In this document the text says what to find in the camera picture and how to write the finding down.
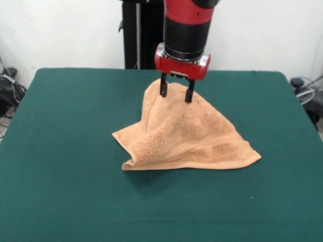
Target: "black cable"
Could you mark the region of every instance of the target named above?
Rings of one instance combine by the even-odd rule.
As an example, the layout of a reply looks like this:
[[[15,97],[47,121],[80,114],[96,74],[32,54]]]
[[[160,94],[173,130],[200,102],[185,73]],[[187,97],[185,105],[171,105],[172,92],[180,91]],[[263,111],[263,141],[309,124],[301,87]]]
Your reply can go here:
[[[12,118],[13,118],[13,116],[12,116],[12,117],[10,117],[10,116],[7,116],[6,114],[5,114],[5,115],[3,115],[2,117],[8,118],[8,119],[12,119]]]
[[[5,71],[6,72],[8,72],[8,75],[10,76],[10,77],[12,77],[11,76],[11,73],[8,71],[8,69],[5,67],[5,65],[4,65],[4,62],[2,61],[2,59],[1,59],[1,55],[0,55],[0,64],[2,65],[2,67],[5,69]]]
[[[301,91],[305,90],[307,87],[309,87],[310,85],[313,85],[314,83],[318,82],[319,80],[323,79],[323,75],[319,76],[318,78],[316,78],[313,82],[311,82],[310,84],[307,84],[306,86],[302,87]]]
[[[3,124],[0,124],[0,126],[2,126],[2,127],[5,127],[5,128],[8,128],[8,126],[6,126],[6,125],[3,125]]]

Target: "orange towel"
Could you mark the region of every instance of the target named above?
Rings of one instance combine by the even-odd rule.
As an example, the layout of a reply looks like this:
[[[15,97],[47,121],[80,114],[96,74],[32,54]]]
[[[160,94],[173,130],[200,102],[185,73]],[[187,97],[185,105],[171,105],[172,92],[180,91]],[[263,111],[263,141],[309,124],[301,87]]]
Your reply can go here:
[[[196,92],[187,104],[187,87],[168,84],[168,95],[162,98],[159,86],[156,80],[145,91],[141,121],[113,133],[132,157],[122,170],[235,169],[261,158]]]

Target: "black stand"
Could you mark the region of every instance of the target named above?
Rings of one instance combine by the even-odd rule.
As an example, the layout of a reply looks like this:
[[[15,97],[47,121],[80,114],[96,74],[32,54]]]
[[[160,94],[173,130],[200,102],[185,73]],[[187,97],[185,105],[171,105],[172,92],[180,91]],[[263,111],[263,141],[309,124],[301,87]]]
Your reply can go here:
[[[155,51],[158,44],[163,41],[163,0],[124,0],[122,11],[125,68],[155,69]]]

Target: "black cylindrical joint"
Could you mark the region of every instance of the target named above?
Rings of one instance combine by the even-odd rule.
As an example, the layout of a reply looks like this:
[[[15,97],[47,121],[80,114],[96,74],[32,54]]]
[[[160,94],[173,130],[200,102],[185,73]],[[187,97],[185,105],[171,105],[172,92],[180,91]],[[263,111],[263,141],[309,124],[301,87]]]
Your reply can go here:
[[[166,53],[176,59],[193,61],[204,52],[210,22],[199,25],[177,23],[165,17],[164,43]]]

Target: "green felt tablecloth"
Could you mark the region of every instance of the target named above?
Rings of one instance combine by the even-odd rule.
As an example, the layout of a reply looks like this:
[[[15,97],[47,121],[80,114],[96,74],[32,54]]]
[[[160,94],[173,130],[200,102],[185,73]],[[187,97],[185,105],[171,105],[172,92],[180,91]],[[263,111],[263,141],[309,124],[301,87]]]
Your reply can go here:
[[[323,144],[280,73],[210,71],[196,84],[257,163],[122,172],[130,156],[111,133],[140,120],[158,77],[37,72],[0,144],[1,242],[323,241]]]

